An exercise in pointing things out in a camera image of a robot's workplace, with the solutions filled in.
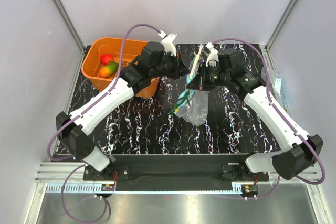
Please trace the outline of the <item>green spring onion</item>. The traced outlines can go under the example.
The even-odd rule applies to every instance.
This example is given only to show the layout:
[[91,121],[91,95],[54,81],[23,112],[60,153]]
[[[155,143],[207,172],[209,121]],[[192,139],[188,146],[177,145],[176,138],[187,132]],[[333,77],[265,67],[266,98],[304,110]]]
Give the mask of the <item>green spring onion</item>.
[[[198,46],[198,52],[195,53],[195,57],[193,58],[193,60],[190,63],[190,73],[186,75],[186,86],[195,78],[196,73],[198,71],[199,68],[199,59],[201,57],[201,53],[202,50],[204,49],[204,45],[203,44],[199,44]],[[194,95],[195,95],[195,90],[192,90],[190,88],[185,87],[185,90],[182,92],[182,94],[179,96],[177,103],[174,105],[174,107],[172,108],[172,110],[169,112],[169,114],[172,113],[177,113],[181,107],[183,107],[184,105],[188,105],[191,106],[191,100],[193,99]]]

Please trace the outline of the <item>clear zip top bag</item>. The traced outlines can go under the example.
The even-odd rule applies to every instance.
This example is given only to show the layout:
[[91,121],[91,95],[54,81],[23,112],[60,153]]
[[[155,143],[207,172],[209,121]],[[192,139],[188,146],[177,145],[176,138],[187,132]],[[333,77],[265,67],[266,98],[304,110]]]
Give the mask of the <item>clear zip top bag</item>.
[[208,116],[209,91],[198,91],[185,88],[179,95],[172,112],[179,118],[195,126],[204,124]]

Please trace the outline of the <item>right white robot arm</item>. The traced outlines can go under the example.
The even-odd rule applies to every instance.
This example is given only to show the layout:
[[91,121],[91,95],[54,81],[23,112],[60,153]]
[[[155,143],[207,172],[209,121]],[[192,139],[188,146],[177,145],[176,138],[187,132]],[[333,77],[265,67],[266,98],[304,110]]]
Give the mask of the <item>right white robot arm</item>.
[[198,69],[192,70],[187,84],[187,88],[198,91],[211,91],[219,86],[226,86],[249,106],[265,123],[280,146],[280,150],[276,152],[249,156],[238,167],[242,179],[250,180],[258,172],[276,172],[282,178],[291,180],[320,162],[322,138],[319,135],[311,136],[297,125],[267,92],[266,84],[257,72],[201,64]]

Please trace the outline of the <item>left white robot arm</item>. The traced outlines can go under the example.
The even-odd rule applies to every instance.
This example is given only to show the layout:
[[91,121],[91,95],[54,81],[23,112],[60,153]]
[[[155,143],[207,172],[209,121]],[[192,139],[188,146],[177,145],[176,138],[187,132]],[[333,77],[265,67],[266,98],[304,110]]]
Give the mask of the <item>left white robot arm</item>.
[[139,55],[121,70],[119,78],[75,110],[72,116],[59,113],[56,138],[74,159],[92,166],[99,178],[107,180],[113,175],[111,160],[89,138],[92,131],[115,108],[148,87],[153,78],[179,79],[189,72],[179,55],[165,52]]

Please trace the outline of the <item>spare clear plastic bag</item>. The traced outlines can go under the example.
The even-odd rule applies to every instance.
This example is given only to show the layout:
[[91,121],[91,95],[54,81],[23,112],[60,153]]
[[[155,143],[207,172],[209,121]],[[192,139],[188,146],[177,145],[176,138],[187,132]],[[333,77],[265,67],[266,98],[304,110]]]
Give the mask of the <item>spare clear plastic bag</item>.
[[275,96],[276,100],[284,108],[284,110],[288,112],[287,101],[284,92],[282,91],[282,80],[279,77],[276,77],[276,73],[274,71],[271,71],[269,68],[267,68],[267,70],[270,77],[271,93]]

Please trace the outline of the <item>green orange mango toy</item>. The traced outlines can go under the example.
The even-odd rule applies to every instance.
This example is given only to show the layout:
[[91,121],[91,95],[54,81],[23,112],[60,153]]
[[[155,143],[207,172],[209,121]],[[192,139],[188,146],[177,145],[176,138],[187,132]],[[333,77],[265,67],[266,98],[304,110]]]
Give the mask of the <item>green orange mango toy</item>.
[[99,76],[102,78],[108,78],[118,71],[118,67],[119,66],[116,62],[111,62],[107,65],[104,65],[99,71]]

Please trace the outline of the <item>black marble pattern mat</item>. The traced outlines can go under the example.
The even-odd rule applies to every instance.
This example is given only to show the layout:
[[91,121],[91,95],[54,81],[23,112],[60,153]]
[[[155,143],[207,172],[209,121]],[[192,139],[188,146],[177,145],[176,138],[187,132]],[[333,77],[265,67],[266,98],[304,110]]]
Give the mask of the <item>black marble pattern mat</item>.
[[272,152],[279,146],[261,118],[225,87],[208,95],[207,120],[194,126],[173,114],[185,79],[161,78],[153,97],[117,107],[90,138],[106,154]]

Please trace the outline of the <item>red strawberry toy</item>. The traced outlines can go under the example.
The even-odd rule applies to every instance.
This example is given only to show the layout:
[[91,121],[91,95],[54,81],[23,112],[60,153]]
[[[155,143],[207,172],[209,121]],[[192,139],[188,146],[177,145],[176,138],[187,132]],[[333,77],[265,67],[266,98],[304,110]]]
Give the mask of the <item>red strawberry toy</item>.
[[114,56],[110,54],[103,54],[100,58],[100,61],[103,65],[110,64],[114,62]]

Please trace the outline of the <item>orange plastic basket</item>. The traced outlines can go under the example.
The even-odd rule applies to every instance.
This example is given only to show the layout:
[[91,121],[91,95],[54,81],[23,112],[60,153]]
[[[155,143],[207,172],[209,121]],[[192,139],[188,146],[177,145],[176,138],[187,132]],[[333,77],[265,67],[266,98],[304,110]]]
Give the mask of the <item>orange plastic basket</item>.
[[[108,78],[99,76],[99,71],[103,67],[100,58],[103,54],[110,54],[114,56],[115,62],[119,62],[121,44],[121,38],[106,37],[98,39],[93,43],[83,61],[81,67],[82,74],[87,77],[99,91],[104,90],[114,79],[114,75]],[[126,40],[123,51],[122,67],[126,67],[136,56],[138,56],[146,44],[146,41]]]

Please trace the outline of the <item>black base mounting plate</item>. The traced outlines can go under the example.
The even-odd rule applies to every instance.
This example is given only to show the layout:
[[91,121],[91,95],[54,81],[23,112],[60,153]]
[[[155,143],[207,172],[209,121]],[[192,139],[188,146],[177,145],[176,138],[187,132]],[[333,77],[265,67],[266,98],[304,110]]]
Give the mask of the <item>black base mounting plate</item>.
[[102,171],[85,168],[83,179],[116,182],[119,193],[222,193],[233,182],[266,182],[269,176],[252,173],[247,154],[150,154],[115,155]]

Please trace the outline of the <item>left aluminium corner post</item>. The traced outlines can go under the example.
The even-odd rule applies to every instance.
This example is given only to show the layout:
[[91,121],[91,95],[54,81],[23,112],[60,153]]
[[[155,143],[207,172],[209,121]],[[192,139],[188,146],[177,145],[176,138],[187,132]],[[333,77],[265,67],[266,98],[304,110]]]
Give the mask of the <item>left aluminium corner post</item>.
[[86,46],[82,42],[78,32],[76,31],[63,3],[61,0],[52,0],[53,4],[55,5],[61,19],[65,23],[70,35],[72,36],[73,40],[75,41],[77,47],[80,49],[81,52],[85,51]]

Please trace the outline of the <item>aluminium corner post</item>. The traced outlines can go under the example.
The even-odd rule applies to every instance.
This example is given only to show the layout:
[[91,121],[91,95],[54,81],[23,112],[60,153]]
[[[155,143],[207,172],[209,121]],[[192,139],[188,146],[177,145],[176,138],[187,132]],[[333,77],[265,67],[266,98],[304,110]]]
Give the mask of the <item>aluminium corner post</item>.
[[299,0],[290,0],[281,15],[281,18],[279,19],[277,25],[275,26],[275,29],[273,30],[270,38],[268,39],[267,43],[265,44],[266,51],[269,51],[273,44],[275,43],[277,37],[281,33],[283,27],[285,26],[288,18],[290,17],[291,13],[293,12],[295,6],[298,4]]
[[77,47],[80,49],[81,52],[85,51],[86,46],[82,42],[78,32],[76,31],[63,3],[61,0],[52,0],[53,4],[55,5],[61,19],[65,23],[70,35],[72,36],[73,40],[75,41]]

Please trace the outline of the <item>right aluminium corner post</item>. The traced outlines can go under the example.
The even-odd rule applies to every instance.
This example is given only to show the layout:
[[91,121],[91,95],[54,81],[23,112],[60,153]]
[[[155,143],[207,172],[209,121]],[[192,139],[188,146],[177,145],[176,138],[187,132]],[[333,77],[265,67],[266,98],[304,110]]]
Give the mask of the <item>right aluminium corner post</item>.
[[290,0],[281,15],[281,18],[279,19],[277,25],[275,26],[275,29],[273,30],[270,38],[268,39],[267,43],[265,44],[266,51],[269,51],[273,44],[275,43],[277,37],[281,33],[283,27],[285,26],[288,18],[290,17],[291,13],[293,12],[295,6],[298,4],[299,0]]

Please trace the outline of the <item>aluminium frame rail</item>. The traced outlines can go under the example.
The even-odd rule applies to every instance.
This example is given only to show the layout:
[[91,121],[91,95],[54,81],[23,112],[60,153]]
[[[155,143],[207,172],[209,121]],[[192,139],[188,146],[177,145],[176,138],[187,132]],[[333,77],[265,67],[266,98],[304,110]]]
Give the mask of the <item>aluminium frame rail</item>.
[[[36,183],[60,183],[76,168],[83,165],[83,163],[70,162],[42,162],[35,176]],[[316,167],[311,167],[299,174],[300,177],[316,182],[321,173],[317,171]]]

